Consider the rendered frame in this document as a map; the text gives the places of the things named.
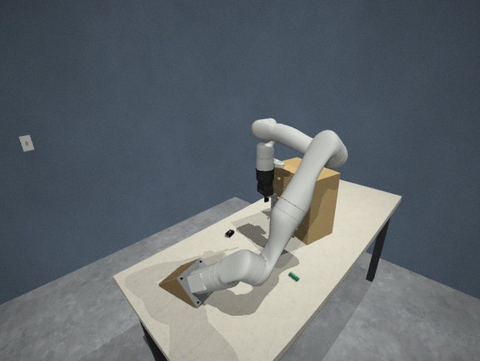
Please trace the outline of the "small wooden chest of drawers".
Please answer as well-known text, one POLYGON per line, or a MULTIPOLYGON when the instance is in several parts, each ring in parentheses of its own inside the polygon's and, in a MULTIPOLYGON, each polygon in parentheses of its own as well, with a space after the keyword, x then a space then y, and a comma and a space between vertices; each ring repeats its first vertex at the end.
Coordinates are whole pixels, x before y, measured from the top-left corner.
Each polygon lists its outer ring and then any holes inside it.
MULTIPOLYGON (((291 174, 297 170, 302 159, 293 158, 282 161, 285 167, 281 168, 291 174)), ((309 209, 309 223, 306 245, 311 244, 333 231, 334 215, 337 204, 337 194, 340 181, 340 173, 331 169, 323 168, 315 185, 315 192, 309 209)))

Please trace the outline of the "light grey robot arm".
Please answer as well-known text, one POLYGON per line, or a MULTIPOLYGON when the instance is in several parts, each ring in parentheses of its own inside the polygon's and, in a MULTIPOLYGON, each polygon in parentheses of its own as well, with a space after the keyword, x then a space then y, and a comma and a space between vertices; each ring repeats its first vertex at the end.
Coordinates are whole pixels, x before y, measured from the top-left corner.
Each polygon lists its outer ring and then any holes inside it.
POLYGON ((191 293, 204 294, 233 288, 239 282, 252 286, 264 284, 305 218, 322 169, 340 168, 348 157, 343 142, 330 130, 311 138, 296 128, 277 124, 274 119, 260 119, 252 124, 251 131, 255 137, 263 140, 257 144, 258 159, 273 158, 275 142, 305 155, 271 211, 269 238, 262 252, 256 254, 242 249, 222 261, 192 271, 187 277, 191 293))

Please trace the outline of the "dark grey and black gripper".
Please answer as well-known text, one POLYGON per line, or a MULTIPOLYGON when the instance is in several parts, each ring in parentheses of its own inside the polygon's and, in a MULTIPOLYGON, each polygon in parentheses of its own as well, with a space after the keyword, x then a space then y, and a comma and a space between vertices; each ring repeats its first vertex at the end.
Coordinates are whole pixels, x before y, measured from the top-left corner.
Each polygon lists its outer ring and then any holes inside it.
POLYGON ((276 204, 276 193, 273 193, 272 182, 274 180, 274 169, 284 168, 285 164, 275 158, 256 160, 257 191, 264 196, 264 202, 271 197, 271 208, 276 204))

